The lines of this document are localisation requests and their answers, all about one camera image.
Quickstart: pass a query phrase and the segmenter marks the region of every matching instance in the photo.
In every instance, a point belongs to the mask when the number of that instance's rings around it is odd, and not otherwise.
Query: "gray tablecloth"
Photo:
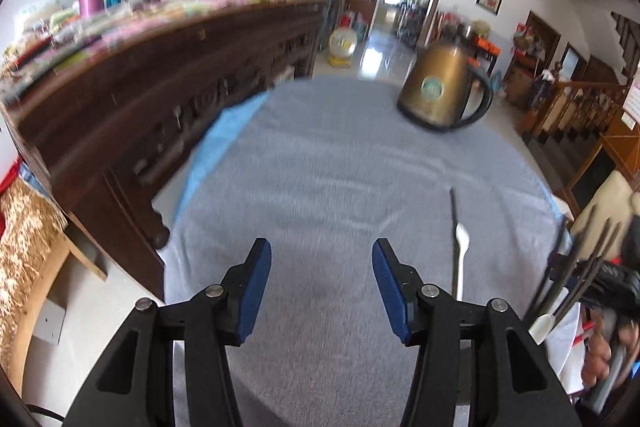
[[[254,333],[227,349],[248,427],[399,424],[417,348],[391,331],[371,247],[387,237],[425,282],[450,289],[452,185],[471,238],[464,300],[501,297],[521,314],[542,276],[556,218],[529,166],[482,122],[452,134],[415,126],[397,96],[346,78],[278,87],[161,252],[171,303],[219,282],[255,237],[271,242]],[[549,340],[556,369],[576,322],[574,310]],[[184,420],[183,389],[177,401]],[[465,422],[460,408],[456,423]]]

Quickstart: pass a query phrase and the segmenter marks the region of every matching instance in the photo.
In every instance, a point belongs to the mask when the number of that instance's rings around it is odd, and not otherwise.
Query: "table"
[[[322,2],[190,1],[132,19],[2,113],[67,216],[162,299],[156,249],[169,231],[152,198],[222,108],[266,89],[287,66],[311,74]]]
[[[482,121],[450,134],[414,125],[398,93],[344,77],[291,82],[226,110],[196,154],[160,251],[167,302],[220,282],[256,237],[273,251],[254,333],[227,350],[247,426],[399,424],[417,348],[392,333],[371,248],[387,237],[450,290],[451,186],[471,239],[466,301],[501,297],[522,314],[542,276],[558,216],[524,159]],[[556,369],[576,325],[574,309],[549,339]]]

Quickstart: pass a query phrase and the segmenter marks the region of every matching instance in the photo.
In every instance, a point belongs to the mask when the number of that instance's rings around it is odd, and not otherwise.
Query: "human hand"
[[[594,333],[589,339],[589,352],[584,359],[582,368],[582,381],[586,388],[596,385],[598,380],[603,380],[609,376],[609,359],[611,358],[611,348],[609,342],[603,336],[604,319],[602,315],[592,312],[591,318],[595,323]],[[618,375],[614,385],[620,386],[628,377],[633,363],[638,358],[640,351],[638,335],[638,325],[631,322],[618,330],[620,344],[626,347],[626,361]]]

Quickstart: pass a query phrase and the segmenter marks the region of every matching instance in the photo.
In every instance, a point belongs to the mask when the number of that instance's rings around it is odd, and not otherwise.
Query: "white spoon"
[[[556,318],[553,313],[545,313],[536,318],[536,321],[529,328],[529,334],[536,344],[542,344],[556,325]]]
[[[469,233],[463,225],[458,223],[456,225],[456,241],[458,242],[458,277],[456,279],[455,295],[456,301],[462,301],[462,286],[465,280],[464,276],[464,262],[465,253],[469,249]]]

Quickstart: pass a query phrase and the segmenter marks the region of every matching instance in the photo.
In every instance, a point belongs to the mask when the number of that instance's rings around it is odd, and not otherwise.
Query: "kettle handle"
[[[475,66],[469,66],[469,73],[473,78],[479,80],[480,84],[482,85],[482,100],[480,102],[480,105],[478,105],[476,111],[471,116],[454,122],[449,127],[451,129],[464,127],[480,120],[489,110],[489,107],[491,107],[491,103],[494,100],[494,90],[491,87],[491,80],[489,79],[488,75],[484,73],[484,71],[482,71],[480,68],[476,68]]]

